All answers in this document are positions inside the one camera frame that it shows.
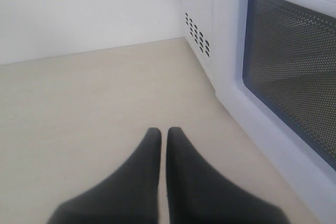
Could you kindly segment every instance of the white microwave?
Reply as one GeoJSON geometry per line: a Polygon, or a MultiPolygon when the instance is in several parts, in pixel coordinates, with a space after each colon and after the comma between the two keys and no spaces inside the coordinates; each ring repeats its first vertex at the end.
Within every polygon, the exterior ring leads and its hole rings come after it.
{"type": "Polygon", "coordinates": [[[336,0],[182,0],[216,96],[323,224],[336,223],[336,0]]]}

